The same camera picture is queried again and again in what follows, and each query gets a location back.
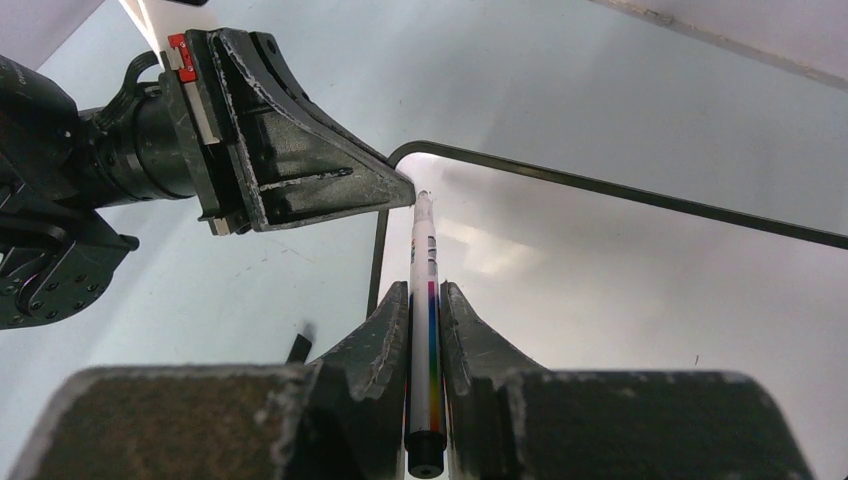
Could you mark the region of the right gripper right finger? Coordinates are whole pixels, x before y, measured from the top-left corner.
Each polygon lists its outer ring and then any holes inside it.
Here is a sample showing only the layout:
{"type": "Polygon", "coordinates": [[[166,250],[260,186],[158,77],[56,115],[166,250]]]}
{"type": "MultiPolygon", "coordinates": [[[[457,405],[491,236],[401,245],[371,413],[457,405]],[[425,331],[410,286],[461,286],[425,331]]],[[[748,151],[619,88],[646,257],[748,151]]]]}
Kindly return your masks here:
{"type": "Polygon", "coordinates": [[[771,395],[733,371],[551,370],[440,288],[453,479],[809,479],[771,395]]]}

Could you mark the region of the white marker pen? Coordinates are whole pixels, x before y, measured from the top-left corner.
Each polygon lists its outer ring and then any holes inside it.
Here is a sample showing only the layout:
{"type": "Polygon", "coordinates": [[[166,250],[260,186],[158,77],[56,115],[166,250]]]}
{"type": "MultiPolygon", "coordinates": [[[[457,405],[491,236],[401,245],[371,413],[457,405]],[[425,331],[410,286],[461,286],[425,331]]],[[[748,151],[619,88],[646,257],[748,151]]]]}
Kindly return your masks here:
{"type": "Polygon", "coordinates": [[[444,473],[447,444],[440,352],[440,290],[433,202],[426,191],[414,204],[408,283],[409,362],[404,446],[417,479],[444,473]]]}

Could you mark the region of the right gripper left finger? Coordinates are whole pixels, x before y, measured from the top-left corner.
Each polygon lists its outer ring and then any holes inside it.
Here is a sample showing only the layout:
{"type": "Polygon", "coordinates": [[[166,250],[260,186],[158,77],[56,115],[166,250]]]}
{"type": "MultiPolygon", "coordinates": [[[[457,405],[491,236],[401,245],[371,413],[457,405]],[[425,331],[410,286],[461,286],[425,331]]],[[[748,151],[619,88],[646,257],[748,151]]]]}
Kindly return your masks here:
{"type": "Polygon", "coordinates": [[[116,366],[57,390],[14,479],[400,479],[408,287],[309,363],[116,366]]]}

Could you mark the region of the black marker cap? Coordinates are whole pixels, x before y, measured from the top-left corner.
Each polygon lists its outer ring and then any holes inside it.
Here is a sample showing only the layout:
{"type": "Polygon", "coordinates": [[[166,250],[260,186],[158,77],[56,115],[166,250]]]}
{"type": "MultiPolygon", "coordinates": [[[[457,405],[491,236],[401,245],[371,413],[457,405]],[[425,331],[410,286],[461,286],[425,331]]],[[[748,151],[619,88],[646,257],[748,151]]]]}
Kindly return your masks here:
{"type": "Polygon", "coordinates": [[[314,340],[315,326],[312,323],[305,323],[295,336],[286,364],[305,364],[312,351],[314,340]]]}

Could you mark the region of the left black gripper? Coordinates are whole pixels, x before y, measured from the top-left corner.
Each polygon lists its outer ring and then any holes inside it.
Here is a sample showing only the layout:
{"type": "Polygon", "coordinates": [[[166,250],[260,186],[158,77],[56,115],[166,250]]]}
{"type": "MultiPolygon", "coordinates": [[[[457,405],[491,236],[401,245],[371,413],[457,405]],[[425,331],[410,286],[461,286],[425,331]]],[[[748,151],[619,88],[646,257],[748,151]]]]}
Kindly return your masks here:
{"type": "Polygon", "coordinates": [[[194,198],[217,236],[406,207],[413,182],[317,106],[270,33],[169,36],[92,113],[95,208],[194,198]]]}

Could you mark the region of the black framed whiteboard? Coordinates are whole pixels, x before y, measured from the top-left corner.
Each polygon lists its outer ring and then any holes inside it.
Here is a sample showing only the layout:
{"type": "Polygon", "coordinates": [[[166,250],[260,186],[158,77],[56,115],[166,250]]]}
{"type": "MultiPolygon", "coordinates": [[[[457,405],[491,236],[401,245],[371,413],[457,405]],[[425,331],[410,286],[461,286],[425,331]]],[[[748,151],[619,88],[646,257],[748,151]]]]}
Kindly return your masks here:
{"type": "Polygon", "coordinates": [[[847,253],[414,152],[442,279],[555,369],[733,371],[776,396],[847,391],[847,253]]]}

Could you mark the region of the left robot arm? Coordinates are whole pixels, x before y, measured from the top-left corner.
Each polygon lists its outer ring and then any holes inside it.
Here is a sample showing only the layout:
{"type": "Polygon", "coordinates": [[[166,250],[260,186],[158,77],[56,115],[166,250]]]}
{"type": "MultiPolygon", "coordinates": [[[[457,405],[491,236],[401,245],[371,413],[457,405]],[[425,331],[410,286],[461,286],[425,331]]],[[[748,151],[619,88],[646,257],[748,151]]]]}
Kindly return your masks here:
{"type": "Polygon", "coordinates": [[[267,33],[172,35],[87,111],[2,59],[3,328],[55,323],[103,295],[139,241],[102,208],[192,198],[226,236],[409,206],[415,192],[311,101],[267,33]]]}

